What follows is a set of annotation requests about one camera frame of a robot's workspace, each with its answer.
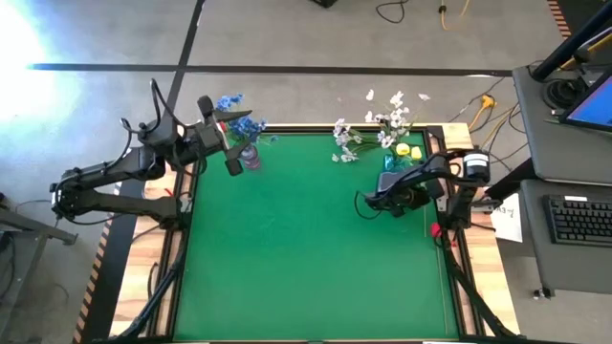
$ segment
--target monitor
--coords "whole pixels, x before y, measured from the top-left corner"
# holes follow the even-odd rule
[[[612,69],[604,73],[560,121],[587,128],[612,131]]]

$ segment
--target concrete floor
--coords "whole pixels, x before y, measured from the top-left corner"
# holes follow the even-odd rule
[[[411,1],[400,25],[380,19],[374,11],[378,3],[339,0],[325,11],[306,0],[207,0],[189,63],[511,69],[545,57],[561,41],[544,0],[474,0],[460,23],[456,13],[462,4],[453,1],[448,4],[451,32],[439,27],[436,1]],[[0,9],[10,11],[12,20],[0,26],[12,26],[0,32],[20,37],[11,41],[9,63],[176,64],[194,5],[195,0],[10,0]],[[151,119],[148,79],[156,77],[167,92],[173,77],[21,72],[10,64],[5,71],[6,64],[0,67],[8,76],[0,86],[7,100],[0,114],[0,190],[14,204],[48,199],[49,184],[67,168],[115,158],[125,140],[119,119]],[[247,97],[244,107],[269,122],[359,122],[367,111],[367,90],[374,89],[382,99],[402,90],[408,106],[416,103],[417,93],[431,96],[420,121],[443,122],[495,81],[465,76],[186,74],[176,112],[190,122],[198,117],[195,100],[200,95],[217,98],[241,92]],[[492,94],[499,102],[496,114],[516,102],[509,79]],[[476,107],[458,120],[468,121]],[[481,142],[491,127],[475,133],[473,141]],[[524,142],[522,134],[504,127],[493,152],[504,157]],[[524,149],[507,163],[516,166],[528,154]],[[492,173],[498,180],[507,172],[495,164]],[[47,223],[54,219],[47,204],[28,204],[22,211]],[[56,242],[47,246],[14,322],[12,340],[39,336],[44,343],[66,343],[72,338],[101,226],[61,227],[78,232],[79,240],[73,247]],[[560,292],[553,301],[536,302],[529,294],[538,286],[533,258],[519,256],[503,243],[501,250],[524,334],[588,343],[612,337],[612,297]],[[67,301],[56,284],[69,292]]]

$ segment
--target keyboard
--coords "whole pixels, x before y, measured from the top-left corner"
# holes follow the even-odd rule
[[[553,243],[612,247],[612,199],[548,195],[543,202]]]

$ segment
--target computer screen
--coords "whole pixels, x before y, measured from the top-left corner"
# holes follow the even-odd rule
[[[567,119],[612,128],[612,78],[605,80],[582,103],[569,114]]]

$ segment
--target green table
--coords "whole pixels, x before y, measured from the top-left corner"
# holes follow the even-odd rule
[[[360,218],[385,150],[351,163],[327,133],[281,134],[262,166],[231,177],[224,157],[199,177],[174,339],[456,339],[434,203]],[[425,153],[426,131],[405,139]],[[372,210],[360,202],[361,212]]]

